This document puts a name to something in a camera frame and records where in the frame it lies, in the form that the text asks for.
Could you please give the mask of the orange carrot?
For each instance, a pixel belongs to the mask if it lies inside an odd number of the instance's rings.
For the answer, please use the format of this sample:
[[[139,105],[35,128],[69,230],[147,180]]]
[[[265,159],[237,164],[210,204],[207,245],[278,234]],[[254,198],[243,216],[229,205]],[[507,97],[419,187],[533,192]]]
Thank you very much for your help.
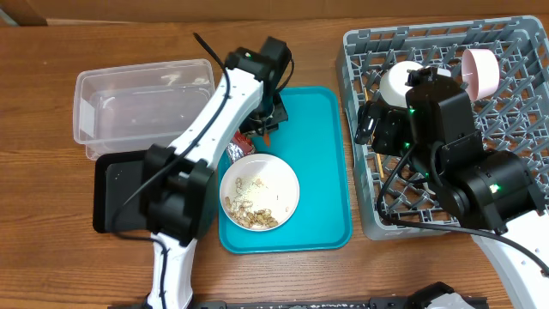
[[[271,145],[271,140],[270,140],[270,137],[269,137],[269,134],[266,133],[263,137],[263,142],[265,143],[265,145],[269,148],[270,145]]]

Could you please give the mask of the wooden chopstick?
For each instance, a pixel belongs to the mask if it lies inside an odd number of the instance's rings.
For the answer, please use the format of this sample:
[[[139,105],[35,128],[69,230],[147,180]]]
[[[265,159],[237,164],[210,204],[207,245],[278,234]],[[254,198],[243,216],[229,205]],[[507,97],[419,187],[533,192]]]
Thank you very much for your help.
[[[365,101],[367,102],[369,100],[369,94],[366,88],[364,88],[364,95],[365,95]],[[382,165],[381,156],[378,153],[375,153],[375,162],[377,164],[377,172],[379,173],[379,177],[380,179],[383,179],[384,178],[383,165]]]

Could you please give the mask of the white bowl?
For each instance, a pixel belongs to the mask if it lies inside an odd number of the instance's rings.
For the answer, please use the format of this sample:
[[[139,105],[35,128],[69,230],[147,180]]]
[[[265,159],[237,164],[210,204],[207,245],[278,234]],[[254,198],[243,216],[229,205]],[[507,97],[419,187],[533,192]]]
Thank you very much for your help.
[[[426,70],[425,75],[419,75],[421,84],[418,89],[408,86],[408,77],[413,71]],[[454,82],[451,73],[447,69],[437,66],[423,66],[414,61],[403,61],[395,64],[387,70],[380,81],[379,92],[381,99],[390,107],[397,110],[408,109],[407,92],[413,106],[418,106],[428,100],[438,84],[448,85]]]

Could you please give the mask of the pink bowl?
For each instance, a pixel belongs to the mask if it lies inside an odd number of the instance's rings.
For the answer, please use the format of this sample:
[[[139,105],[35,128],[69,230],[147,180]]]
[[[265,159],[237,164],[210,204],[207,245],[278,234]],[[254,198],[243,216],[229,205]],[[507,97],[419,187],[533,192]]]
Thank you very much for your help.
[[[472,102],[492,96],[499,85],[499,67],[488,49],[467,49],[462,54],[462,80]]]

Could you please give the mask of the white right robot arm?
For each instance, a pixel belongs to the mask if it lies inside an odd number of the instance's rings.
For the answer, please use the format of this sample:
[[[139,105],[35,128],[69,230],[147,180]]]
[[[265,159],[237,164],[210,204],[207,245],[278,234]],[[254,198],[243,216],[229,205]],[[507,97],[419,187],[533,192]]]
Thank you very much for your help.
[[[516,308],[548,306],[546,195],[522,158],[486,149],[471,100],[449,76],[411,70],[403,107],[367,101],[357,111],[354,141],[398,158],[376,200],[379,217],[396,226],[469,234],[497,271]],[[402,220],[383,208],[404,167],[436,195],[457,226]]]

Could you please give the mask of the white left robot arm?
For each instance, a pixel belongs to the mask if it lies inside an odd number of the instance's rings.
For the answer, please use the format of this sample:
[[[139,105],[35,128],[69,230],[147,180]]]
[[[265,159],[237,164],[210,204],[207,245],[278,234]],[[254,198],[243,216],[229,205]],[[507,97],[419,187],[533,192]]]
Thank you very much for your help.
[[[265,136],[288,119],[281,90],[293,71],[287,43],[267,37],[260,51],[239,47],[221,62],[213,96],[182,135],[145,153],[140,211],[154,243],[154,279],[146,308],[186,308],[197,241],[209,230],[217,202],[215,171],[240,132]]]

